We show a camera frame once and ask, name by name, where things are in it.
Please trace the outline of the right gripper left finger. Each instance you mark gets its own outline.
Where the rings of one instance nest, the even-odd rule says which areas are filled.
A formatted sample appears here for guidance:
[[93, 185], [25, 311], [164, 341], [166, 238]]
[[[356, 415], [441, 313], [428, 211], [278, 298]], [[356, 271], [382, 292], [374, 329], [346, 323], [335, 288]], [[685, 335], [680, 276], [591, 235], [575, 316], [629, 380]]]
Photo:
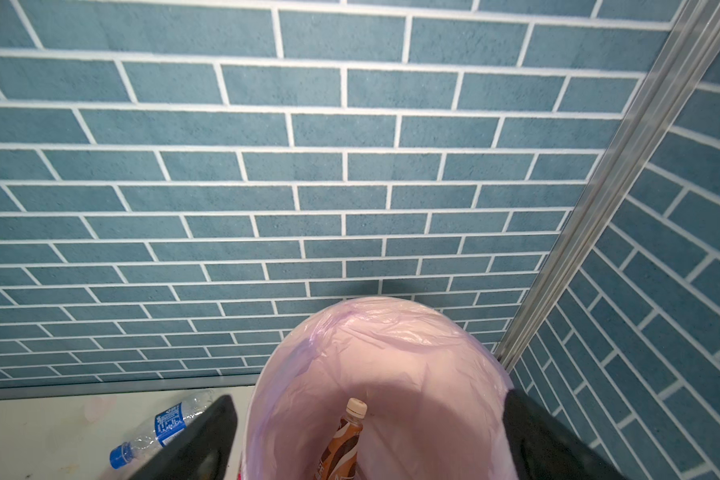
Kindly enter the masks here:
[[222, 479], [238, 426], [230, 395], [211, 406], [155, 455], [135, 460], [134, 479]]

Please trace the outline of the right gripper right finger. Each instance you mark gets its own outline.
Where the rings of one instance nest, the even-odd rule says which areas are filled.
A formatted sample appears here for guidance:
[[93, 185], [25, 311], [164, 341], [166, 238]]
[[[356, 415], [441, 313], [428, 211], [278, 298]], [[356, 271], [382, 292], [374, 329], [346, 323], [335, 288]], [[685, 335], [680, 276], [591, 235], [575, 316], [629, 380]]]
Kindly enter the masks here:
[[503, 425], [522, 480], [624, 480], [611, 464], [518, 389], [504, 401]]

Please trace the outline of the blue label water bottle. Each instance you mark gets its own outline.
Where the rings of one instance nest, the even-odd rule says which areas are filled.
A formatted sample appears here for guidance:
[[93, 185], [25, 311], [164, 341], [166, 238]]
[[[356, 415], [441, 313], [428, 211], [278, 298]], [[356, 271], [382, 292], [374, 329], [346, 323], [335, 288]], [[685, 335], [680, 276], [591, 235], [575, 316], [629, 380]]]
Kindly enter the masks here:
[[118, 470], [135, 460], [155, 455], [202, 415], [214, 400], [210, 390], [200, 390], [148, 418], [129, 440], [110, 452], [110, 466]]

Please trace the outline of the brown coffee drink bottle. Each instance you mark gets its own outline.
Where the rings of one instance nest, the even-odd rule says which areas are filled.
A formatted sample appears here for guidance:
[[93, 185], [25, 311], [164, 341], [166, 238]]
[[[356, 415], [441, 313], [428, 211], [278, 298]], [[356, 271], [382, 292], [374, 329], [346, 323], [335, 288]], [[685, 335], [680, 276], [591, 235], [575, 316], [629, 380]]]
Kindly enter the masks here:
[[354, 480], [358, 472], [358, 446], [367, 405], [350, 398], [339, 427], [323, 451], [315, 474], [316, 480]]

